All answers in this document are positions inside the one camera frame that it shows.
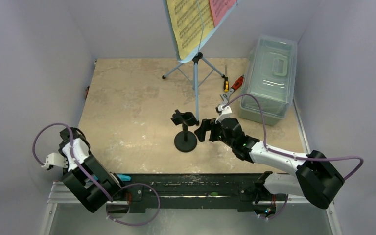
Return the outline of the teal microphone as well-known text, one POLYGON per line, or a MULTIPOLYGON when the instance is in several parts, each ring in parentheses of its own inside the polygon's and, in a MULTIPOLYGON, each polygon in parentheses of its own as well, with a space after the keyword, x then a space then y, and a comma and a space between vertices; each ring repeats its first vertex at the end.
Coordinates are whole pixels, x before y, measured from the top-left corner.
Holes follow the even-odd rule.
POLYGON ((131 181, 131 177, 128 176, 128 175, 123 175, 123 174, 117 174, 117 177, 123 181, 123 182, 130 182, 131 181))

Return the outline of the yellow black screwdriver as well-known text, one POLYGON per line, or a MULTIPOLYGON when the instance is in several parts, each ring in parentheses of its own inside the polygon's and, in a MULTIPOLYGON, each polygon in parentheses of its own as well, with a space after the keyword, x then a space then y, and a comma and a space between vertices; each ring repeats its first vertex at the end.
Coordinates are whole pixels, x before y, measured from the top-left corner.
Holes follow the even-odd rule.
POLYGON ((229 91, 229 88, 230 88, 230 86, 229 86, 229 79, 228 79, 228 70, 227 70, 227 68, 228 68, 228 66, 227 65, 225 65, 225 73, 224 73, 224 85, 223 85, 223 89, 224 89, 224 92, 226 93, 226 92, 228 92, 229 91))

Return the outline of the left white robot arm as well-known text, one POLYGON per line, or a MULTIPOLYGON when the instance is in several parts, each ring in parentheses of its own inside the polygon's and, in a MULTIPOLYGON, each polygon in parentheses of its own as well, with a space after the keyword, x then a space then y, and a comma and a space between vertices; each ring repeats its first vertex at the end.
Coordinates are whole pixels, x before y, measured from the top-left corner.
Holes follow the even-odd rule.
POLYGON ((65 128, 60 137, 59 153, 67 161, 61 181, 88 211, 96 212, 108 201, 125 197, 124 182, 92 154, 81 130, 65 128))

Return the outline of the pink sheet music page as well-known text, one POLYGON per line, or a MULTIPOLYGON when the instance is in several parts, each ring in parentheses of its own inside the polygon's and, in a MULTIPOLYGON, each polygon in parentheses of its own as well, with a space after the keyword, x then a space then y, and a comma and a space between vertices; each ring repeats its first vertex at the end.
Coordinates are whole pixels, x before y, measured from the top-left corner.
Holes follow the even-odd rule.
POLYGON ((237 5, 237 0, 209 0, 214 27, 217 27, 227 12, 237 5))

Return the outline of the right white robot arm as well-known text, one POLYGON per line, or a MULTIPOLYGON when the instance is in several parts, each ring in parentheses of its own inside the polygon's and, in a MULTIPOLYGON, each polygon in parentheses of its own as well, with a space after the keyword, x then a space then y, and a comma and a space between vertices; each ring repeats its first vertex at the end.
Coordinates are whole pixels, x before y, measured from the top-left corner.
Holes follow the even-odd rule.
POLYGON ((240 160, 285 172, 284 175, 271 173, 255 186, 256 195, 261 199, 273 194, 291 194, 303 196, 312 205, 327 209, 345 182, 323 153, 316 150, 309 154, 293 153, 265 146, 263 141, 246 135, 236 118, 229 117, 221 122, 204 119, 194 133, 204 142, 206 132, 210 132, 209 141, 223 142, 240 160))

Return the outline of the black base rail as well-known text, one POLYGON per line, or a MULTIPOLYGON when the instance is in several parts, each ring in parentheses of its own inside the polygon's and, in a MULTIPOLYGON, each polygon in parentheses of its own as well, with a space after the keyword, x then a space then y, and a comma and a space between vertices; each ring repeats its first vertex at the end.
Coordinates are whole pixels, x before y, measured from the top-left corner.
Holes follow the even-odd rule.
POLYGON ((131 213, 146 209, 223 209, 276 212, 285 194, 263 187, 269 173, 130 174, 129 186, 114 199, 130 204, 131 213))

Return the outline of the light blue music stand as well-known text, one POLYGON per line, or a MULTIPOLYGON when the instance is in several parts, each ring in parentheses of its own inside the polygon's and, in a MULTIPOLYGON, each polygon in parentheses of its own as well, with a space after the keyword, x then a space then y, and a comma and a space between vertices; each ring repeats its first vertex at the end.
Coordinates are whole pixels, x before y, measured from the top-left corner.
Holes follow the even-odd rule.
POLYGON ((199 119, 199 87, 206 81, 199 81, 198 64, 205 62, 212 72, 224 79, 223 90, 228 91, 228 77, 209 62, 201 52, 202 47, 218 30, 228 15, 238 6, 237 0, 164 0, 164 10, 176 53, 178 65, 162 76, 166 79, 180 66, 193 63, 192 78, 182 75, 192 83, 195 93, 195 117, 199 119))

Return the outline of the yellow sheet music page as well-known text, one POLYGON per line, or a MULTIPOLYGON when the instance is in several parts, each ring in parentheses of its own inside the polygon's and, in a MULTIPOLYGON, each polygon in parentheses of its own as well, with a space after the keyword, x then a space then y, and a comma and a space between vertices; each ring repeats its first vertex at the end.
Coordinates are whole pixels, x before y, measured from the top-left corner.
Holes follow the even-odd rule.
POLYGON ((204 46, 214 30, 208 0, 166 0, 177 59, 190 61, 204 46))

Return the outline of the black microphone desk stand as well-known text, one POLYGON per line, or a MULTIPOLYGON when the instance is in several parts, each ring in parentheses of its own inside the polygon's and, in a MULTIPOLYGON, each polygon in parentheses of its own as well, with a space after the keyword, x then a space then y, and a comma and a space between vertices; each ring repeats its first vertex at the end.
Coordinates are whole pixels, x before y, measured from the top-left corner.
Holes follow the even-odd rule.
POLYGON ((197 146, 197 137, 193 132, 188 130, 188 127, 199 124, 195 115, 192 112, 180 112, 179 110, 175 110, 171 121, 175 126, 182 126, 182 131, 177 133, 174 138, 176 149, 184 153, 193 151, 197 146))

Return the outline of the red handled adjustable wrench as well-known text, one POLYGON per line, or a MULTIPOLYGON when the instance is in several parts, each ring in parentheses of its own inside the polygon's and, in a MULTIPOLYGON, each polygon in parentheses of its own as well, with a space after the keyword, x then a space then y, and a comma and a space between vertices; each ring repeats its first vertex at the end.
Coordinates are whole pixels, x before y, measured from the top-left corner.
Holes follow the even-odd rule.
POLYGON ((244 75, 240 76, 235 83, 227 90, 225 90, 225 93, 222 93, 220 97, 222 98, 221 105, 225 105, 228 103, 230 96, 232 93, 234 93, 237 89, 239 89, 243 84, 244 75))

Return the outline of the clear plastic storage box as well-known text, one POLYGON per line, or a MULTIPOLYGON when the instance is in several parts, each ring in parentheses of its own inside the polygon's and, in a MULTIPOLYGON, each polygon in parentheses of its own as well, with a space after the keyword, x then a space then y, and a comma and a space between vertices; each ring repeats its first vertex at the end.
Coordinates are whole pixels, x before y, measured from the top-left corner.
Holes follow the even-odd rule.
POLYGON ((274 126, 292 104, 298 43, 261 35, 250 52, 238 115, 274 126))

